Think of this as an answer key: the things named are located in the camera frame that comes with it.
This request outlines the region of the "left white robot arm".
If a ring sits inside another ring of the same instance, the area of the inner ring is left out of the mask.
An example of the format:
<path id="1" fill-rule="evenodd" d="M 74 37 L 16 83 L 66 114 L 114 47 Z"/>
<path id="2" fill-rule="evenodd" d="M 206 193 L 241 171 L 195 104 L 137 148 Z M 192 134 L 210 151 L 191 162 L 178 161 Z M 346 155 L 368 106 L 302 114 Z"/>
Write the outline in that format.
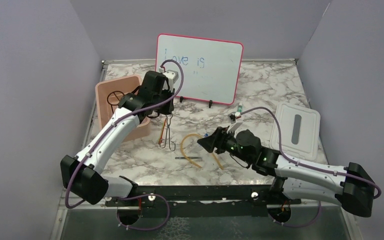
<path id="1" fill-rule="evenodd" d="M 115 150 L 146 117 L 153 112 L 168 115 L 173 111 L 178 78 L 173 70 L 148 71 L 140 86 L 121 97 L 97 136 L 74 157 L 64 156 L 60 169 L 66 196 L 74 193 L 92 205 L 105 197 L 118 197 L 127 206 L 135 203 L 137 191 L 132 181 L 125 177 L 104 178 L 102 172 Z"/>

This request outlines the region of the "metal crucible tongs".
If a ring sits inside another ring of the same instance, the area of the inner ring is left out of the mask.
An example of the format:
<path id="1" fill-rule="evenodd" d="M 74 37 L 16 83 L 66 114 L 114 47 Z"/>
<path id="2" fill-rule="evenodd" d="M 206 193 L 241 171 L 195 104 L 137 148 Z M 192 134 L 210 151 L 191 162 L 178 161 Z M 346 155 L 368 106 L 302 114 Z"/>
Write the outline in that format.
<path id="1" fill-rule="evenodd" d="M 165 133 L 164 138 L 161 135 L 159 140 L 159 146 L 160 148 L 164 149 L 168 147 L 168 149 L 172 152 L 176 150 L 176 144 L 172 141 L 171 138 L 171 123 L 172 123 L 173 115 L 166 115 L 165 116 L 165 122 L 163 125 L 163 133 Z"/>

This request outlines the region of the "pink plastic bin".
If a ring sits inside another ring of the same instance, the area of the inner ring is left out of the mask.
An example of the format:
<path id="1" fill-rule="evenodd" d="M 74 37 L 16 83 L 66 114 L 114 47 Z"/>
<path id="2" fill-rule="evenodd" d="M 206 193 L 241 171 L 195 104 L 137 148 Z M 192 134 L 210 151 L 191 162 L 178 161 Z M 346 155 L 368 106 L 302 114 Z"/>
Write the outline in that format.
<path id="1" fill-rule="evenodd" d="M 133 74 L 105 80 L 95 86 L 97 120 L 100 129 L 111 119 L 121 98 L 133 92 L 142 84 L 142 81 L 140 75 Z M 128 142 L 149 136 L 151 134 L 150 122 L 150 118 L 145 118 L 123 141 Z"/>

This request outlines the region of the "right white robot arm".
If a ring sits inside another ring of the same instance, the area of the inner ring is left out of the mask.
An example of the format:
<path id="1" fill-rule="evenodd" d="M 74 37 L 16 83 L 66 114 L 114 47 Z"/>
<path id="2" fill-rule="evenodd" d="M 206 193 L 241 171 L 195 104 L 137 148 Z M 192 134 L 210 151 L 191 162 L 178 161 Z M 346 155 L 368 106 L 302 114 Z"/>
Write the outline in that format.
<path id="1" fill-rule="evenodd" d="M 228 152 L 258 174 L 280 180 L 282 184 L 268 190 L 269 199 L 276 204 L 287 198 L 308 199 L 338 205 L 355 216 L 372 215 L 375 183 L 358 163 L 334 166 L 283 156 L 278 150 L 262 146 L 249 130 L 234 134 L 218 127 L 197 143 L 209 153 Z"/>

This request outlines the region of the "black wire tripod stand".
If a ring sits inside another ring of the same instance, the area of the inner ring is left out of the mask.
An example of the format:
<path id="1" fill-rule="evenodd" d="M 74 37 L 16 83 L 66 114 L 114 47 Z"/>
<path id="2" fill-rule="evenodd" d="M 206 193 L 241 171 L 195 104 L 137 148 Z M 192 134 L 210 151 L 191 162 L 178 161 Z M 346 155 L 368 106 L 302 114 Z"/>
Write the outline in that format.
<path id="1" fill-rule="evenodd" d="M 125 93 L 119 90 L 115 90 L 110 92 L 106 97 L 106 102 L 112 107 L 116 108 L 121 101 L 121 99 L 125 96 Z"/>

